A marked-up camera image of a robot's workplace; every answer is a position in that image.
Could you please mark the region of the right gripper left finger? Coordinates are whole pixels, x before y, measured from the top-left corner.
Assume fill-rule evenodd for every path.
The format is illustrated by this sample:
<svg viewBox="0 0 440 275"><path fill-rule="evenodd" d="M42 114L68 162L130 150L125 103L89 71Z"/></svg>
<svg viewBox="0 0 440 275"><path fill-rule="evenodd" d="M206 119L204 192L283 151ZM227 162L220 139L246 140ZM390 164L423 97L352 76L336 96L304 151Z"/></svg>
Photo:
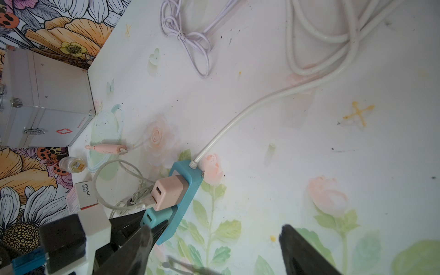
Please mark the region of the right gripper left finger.
<svg viewBox="0 0 440 275"><path fill-rule="evenodd" d="M151 229L141 227L93 275L144 275L152 246Z"/></svg>

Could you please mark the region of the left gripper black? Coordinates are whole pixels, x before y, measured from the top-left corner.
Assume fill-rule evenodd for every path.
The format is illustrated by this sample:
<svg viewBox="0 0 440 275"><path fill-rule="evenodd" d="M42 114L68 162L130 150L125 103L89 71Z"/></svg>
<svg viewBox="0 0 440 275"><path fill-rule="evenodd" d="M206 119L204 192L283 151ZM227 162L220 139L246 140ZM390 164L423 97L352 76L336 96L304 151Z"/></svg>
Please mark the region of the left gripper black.
<svg viewBox="0 0 440 275"><path fill-rule="evenodd" d="M115 254L120 246L123 246L142 226L145 226L143 222L145 212L146 211L143 210L135 214L110 219L111 240L109 244L104 245L96 251L92 269L94 272L114 272L116 270L117 262ZM152 227L151 234L153 244L156 244L167 227L168 220Z"/></svg>

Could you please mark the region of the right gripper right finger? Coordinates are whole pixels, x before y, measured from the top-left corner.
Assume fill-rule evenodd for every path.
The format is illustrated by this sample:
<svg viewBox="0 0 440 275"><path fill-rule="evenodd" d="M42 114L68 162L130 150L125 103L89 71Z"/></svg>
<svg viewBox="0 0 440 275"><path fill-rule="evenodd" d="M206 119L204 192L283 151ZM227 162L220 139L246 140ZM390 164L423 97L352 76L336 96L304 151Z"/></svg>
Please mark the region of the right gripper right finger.
<svg viewBox="0 0 440 275"><path fill-rule="evenodd" d="M291 225L282 227L278 240L288 275L340 275Z"/></svg>

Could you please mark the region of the teal plug adapter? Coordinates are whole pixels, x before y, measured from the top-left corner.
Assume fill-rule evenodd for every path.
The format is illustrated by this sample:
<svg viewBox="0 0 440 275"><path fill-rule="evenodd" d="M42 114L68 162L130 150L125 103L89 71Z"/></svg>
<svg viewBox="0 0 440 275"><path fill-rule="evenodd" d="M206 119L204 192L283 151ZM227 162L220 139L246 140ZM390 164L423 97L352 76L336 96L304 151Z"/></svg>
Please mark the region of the teal plug adapter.
<svg viewBox="0 0 440 275"><path fill-rule="evenodd" d="M163 210L156 211L154 208L147 209L140 221L140 226L147 226L153 229L161 223L168 221L173 214L173 208L169 207Z"/></svg>

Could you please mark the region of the pink usb charger block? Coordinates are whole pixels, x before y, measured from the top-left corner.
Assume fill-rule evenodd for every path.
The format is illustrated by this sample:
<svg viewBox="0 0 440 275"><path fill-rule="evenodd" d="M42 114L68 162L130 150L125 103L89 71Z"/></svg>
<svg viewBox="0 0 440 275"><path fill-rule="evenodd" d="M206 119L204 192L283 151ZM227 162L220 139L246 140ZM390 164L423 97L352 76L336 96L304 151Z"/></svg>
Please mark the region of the pink usb charger block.
<svg viewBox="0 0 440 275"><path fill-rule="evenodd" d="M156 181L151 195L156 204L155 211L161 211L178 205L183 199L189 183L182 175L173 175Z"/></svg>

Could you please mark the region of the pink electric toothbrush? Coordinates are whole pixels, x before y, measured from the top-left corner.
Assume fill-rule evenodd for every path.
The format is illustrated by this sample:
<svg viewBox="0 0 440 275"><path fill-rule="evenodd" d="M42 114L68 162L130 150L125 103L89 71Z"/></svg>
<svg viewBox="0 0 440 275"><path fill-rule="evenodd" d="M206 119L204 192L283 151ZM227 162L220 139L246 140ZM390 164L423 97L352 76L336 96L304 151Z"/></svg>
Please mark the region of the pink electric toothbrush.
<svg viewBox="0 0 440 275"><path fill-rule="evenodd" d="M101 154L121 155L128 152L126 146L120 144L98 144L98 145L86 145L85 149L90 151L96 151Z"/></svg>

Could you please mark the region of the teal power strip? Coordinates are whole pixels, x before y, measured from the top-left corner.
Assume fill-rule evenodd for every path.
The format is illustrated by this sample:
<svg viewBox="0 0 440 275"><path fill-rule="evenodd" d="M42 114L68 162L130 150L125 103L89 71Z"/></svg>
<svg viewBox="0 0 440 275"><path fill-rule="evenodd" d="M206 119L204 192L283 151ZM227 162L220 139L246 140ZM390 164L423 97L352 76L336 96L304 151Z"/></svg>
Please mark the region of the teal power strip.
<svg viewBox="0 0 440 275"><path fill-rule="evenodd" d="M173 210L173 215L168 220L167 228L163 231L156 242L157 245L161 245L168 241L175 234L204 179L204 173L198 168L198 164L194 160L175 162L169 172L169 176L174 175L182 175L188 182L189 188L181 202L177 204L175 210Z"/></svg>

